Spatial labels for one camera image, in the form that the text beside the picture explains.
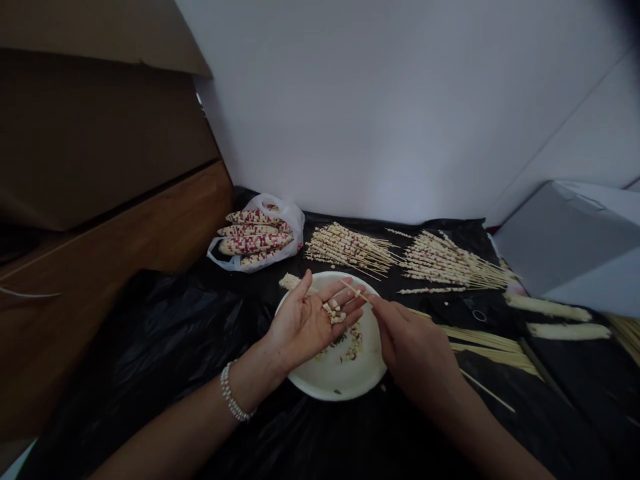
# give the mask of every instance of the white wall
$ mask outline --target white wall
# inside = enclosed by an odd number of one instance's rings
[[[605,0],[177,3],[236,185],[408,223],[486,215],[629,44]]]
[[[636,182],[634,182],[633,185],[630,185],[628,190],[640,192],[640,179],[638,179]]]
[[[632,50],[494,202],[500,225],[547,180],[624,188],[640,175],[640,52]]]

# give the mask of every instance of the white plastic bag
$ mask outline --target white plastic bag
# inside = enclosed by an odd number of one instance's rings
[[[279,210],[268,210],[266,205],[275,205]],[[219,242],[226,238],[216,237],[212,240],[207,250],[207,256],[212,260],[212,262],[227,271],[241,271],[245,273],[251,273],[256,270],[260,270],[268,265],[271,265],[272,263],[276,263],[277,261],[292,257],[296,253],[298,253],[300,248],[302,248],[302,244],[304,242],[303,228],[305,226],[305,214],[302,213],[302,210],[296,207],[294,203],[280,200],[279,198],[274,197],[273,195],[269,195],[268,193],[261,193],[260,195],[254,197],[243,210],[256,209],[259,209],[265,215],[279,218],[280,220],[284,220],[285,222],[287,222],[287,224],[289,224],[289,226],[291,227],[291,230],[293,230],[293,232],[290,233],[290,235],[293,237],[293,240],[282,250],[280,250],[280,252],[272,257],[260,260],[259,262],[252,263],[250,265],[240,265],[242,255],[234,255],[229,261],[221,261],[213,256],[213,249],[216,248],[216,245]]]

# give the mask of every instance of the white box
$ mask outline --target white box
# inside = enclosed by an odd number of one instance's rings
[[[494,238],[532,297],[640,318],[640,193],[550,181]]]

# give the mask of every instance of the person's left hand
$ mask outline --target person's left hand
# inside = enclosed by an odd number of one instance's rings
[[[305,297],[312,281],[311,270],[307,270],[300,284],[290,292],[278,310],[265,337],[270,348],[279,356],[285,375],[327,348],[363,314],[361,307],[365,300],[362,297],[356,299],[354,292],[348,289],[333,298],[340,305],[341,311],[347,314],[347,318],[342,323],[332,325],[322,304],[346,289],[346,286],[337,281],[318,293]],[[344,281],[351,284],[353,279],[344,278]],[[363,285],[356,289],[362,292],[366,290]]]

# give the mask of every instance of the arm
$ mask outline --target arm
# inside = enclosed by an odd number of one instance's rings
[[[252,412],[291,370],[313,358],[362,316],[362,298],[354,299],[350,291],[336,295],[343,290],[342,283],[306,297],[311,282],[307,271],[273,319],[268,334],[231,366],[229,386],[244,412]],[[332,297],[347,314],[344,323],[332,325],[322,308]],[[218,376],[142,428],[91,478],[191,477],[238,424],[222,395]]]
[[[399,303],[369,296],[382,354],[412,402],[492,479],[552,479],[464,380],[444,331]]]

